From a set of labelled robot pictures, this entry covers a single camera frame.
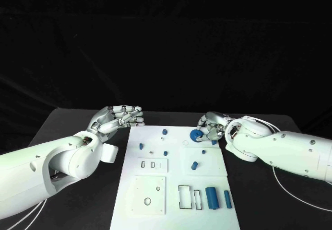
white robotic arm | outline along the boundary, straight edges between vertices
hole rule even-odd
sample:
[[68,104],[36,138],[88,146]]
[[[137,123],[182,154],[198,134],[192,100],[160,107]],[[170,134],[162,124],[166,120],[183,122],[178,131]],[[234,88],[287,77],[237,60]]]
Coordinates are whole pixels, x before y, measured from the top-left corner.
[[94,115],[87,131],[0,156],[0,219],[22,212],[87,178],[117,147],[104,142],[118,128],[143,126],[141,108],[114,106]]
[[[201,132],[206,122],[208,134]],[[227,150],[245,161],[260,158],[267,164],[306,177],[332,182],[332,140],[302,133],[280,131],[248,116],[240,119],[208,112],[199,120],[191,138],[199,142],[225,135]]]

robotic hand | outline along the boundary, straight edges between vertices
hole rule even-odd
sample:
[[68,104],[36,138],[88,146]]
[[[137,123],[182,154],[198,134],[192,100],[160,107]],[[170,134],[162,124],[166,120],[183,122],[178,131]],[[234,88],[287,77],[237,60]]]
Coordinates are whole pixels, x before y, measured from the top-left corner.
[[[206,124],[208,134],[199,130]],[[280,131],[268,122],[244,116],[240,119],[208,112],[191,132],[195,142],[217,141],[225,135],[227,150],[238,158],[268,165],[306,177],[332,181],[332,141],[302,133]]]
[[0,219],[87,178],[100,161],[114,162],[118,148],[104,142],[118,128],[144,126],[141,115],[140,107],[104,107],[85,131],[0,156]]

dark gray table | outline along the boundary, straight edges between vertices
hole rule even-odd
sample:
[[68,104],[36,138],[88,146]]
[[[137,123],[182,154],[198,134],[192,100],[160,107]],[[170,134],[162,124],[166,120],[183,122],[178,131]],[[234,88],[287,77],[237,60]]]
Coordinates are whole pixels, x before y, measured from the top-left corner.
[[[30,145],[72,136],[85,130],[95,110],[55,109],[42,125]],[[201,113],[144,112],[146,125],[195,126]],[[299,132],[293,119],[286,115],[250,115],[281,130]],[[48,199],[43,211],[30,226],[32,230],[108,230],[111,224],[117,187],[130,129],[121,129],[107,143],[118,146],[115,163],[100,162],[94,174]],[[299,202],[280,188],[271,167],[258,159],[247,162],[225,150],[219,141],[242,230],[331,229],[332,213]],[[276,170],[283,186],[307,202],[332,209],[332,186],[322,181]],[[29,211],[0,220],[6,230]],[[14,229],[25,229],[35,215]]]

rectangular hole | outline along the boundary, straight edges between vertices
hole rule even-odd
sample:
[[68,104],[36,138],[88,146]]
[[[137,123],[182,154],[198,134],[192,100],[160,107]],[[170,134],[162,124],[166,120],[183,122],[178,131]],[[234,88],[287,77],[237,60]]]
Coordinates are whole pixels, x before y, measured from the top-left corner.
[[179,207],[180,209],[192,209],[191,186],[179,185]]
[[195,207],[196,207],[196,210],[202,210],[201,191],[195,190],[193,195],[195,195]]

oval hole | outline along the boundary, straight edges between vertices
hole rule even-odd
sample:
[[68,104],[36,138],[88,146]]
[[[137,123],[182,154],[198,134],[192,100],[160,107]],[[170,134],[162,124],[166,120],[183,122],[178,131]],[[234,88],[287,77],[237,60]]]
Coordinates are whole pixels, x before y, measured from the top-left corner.
[[144,199],[144,204],[149,205],[150,204],[150,198]]
[[36,171],[36,163],[35,162],[30,163],[30,169],[33,172]]

